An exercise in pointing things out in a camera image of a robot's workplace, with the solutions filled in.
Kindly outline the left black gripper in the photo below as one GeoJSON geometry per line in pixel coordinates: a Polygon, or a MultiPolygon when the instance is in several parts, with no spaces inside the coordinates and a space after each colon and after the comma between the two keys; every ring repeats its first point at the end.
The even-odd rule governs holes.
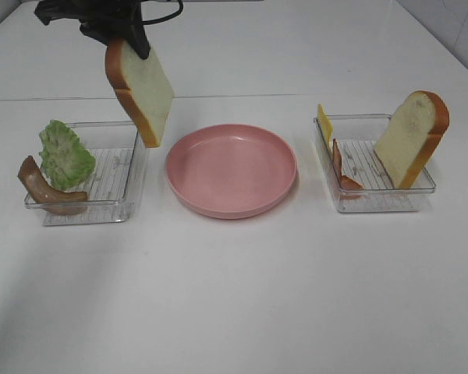
{"type": "Polygon", "coordinates": [[[108,21],[110,23],[81,23],[80,32],[102,44],[121,37],[141,59],[149,57],[151,46],[142,20],[135,19],[140,12],[138,1],[39,1],[35,16],[48,25],[57,19],[78,19],[80,22],[108,21]]]}

